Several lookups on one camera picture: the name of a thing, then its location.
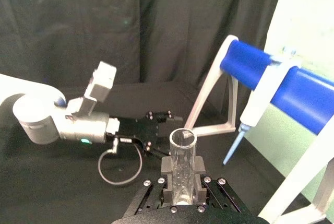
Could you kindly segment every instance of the clear cylinder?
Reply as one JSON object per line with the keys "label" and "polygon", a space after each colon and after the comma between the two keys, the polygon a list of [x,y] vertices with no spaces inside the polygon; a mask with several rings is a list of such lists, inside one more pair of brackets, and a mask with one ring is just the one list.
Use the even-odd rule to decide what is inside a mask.
{"label": "clear cylinder", "polygon": [[186,128],[176,129],[170,135],[174,205],[193,203],[196,141],[197,136]]}

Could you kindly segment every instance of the black table surface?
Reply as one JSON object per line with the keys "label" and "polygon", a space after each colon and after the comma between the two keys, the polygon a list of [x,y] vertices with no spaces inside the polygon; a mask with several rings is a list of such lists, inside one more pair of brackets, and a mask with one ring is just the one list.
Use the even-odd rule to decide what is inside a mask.
{"label": "black table surface", "polygon": [[[81,96],[84,90],[63,92],[70,99]],[[115,85],[97,111],[140,118],[147,111],[171,110],[185,121],[197,92],[177,82]],[[207,103],[197,125],[217,123],[223,123],[223,119]],[[226,178],[257,215],[284,178],[247,140],[223,167],[222,159],[235,136],[230,133],[201,137],[197,155],[203,157],[207,174],[214,179]],[[122,217],[143,180],[154,180],[160,175],[161,161],[144,157],[137,179],[125,186],[109,185],[97,170],[99,155],[109,145],[61,140],[40,146],[29,140],[18,123],[1,128],[0,141],[0,223],[112,223]],[[130,177],[137,168],[138,157],[133,146],[121,145],[118,154],[104,162],[105,175],[115,181]],[[300,195],[289,209],[307,204]]]}

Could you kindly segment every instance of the black backdrop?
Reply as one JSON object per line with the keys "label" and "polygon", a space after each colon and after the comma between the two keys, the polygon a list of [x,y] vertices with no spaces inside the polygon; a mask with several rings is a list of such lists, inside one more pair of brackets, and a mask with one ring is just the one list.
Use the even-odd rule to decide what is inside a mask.
{"label": "black backdrop", "polygon": [[[83,87],[100,60],[116,83],[199,87],[228,34],[263,48],[277,0],[0,0],[0,73]],[[226,77],[210,96],[224,113]],[[240,87],[238,114],[248,91]]]}

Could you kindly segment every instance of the white bracket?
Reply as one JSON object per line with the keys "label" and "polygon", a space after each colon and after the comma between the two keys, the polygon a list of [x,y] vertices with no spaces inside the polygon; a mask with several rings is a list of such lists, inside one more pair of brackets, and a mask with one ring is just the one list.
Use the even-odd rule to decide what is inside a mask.
{"label": "white bracket", "polygon": [[[309,146],[296,166],[265,205],[259,216],[269,223],[316,223],[326,218],[334,198],[334,115]],[[304,187],[327,165],[313,202],[304,208],[282,215]]]}
{"label": "white bracket", "polygon": [[201,126],[194,127],[196,120],[203,108],[205,101],[207,100],[211,90],[214,85],[223,74],[223,71],[220,69],[220,63],[225,58],[230,44],[232,41],[238,40],[236,36],[229,35],[224,40],[222,46],[220,47],[216,57],[213,60],[209,73],[204,81],[204,84],[197,96],[196,102],[190,112],[190,115],[185,124],[185,128],[192,129],[193,132],[198,136],[207,136],[213,134],[223,134],[230,133],[235,131],[235,117],[236,117],[236,100],[237,100],[237,87],[238,81],[229,76],[228,84],[229,84],[229,115],[228,121],[224,124],[218,125],[209,125],[209,126]]}

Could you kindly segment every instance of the white wall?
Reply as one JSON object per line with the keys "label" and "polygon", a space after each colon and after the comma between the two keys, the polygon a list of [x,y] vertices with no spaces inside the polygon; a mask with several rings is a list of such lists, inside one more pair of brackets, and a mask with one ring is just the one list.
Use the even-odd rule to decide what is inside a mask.
{"label": "white wall", "polygon": [[[296,50],[296,57],[302,60],[304,68],[334,80],[334,0],[279,0],[265,51],[281,53],[284,46]],[[287,176],[314,135],[270,106],[246,138]],[[310,201],[323,172],[303,191]],[[334,222],[334,204],[327,215]]]}

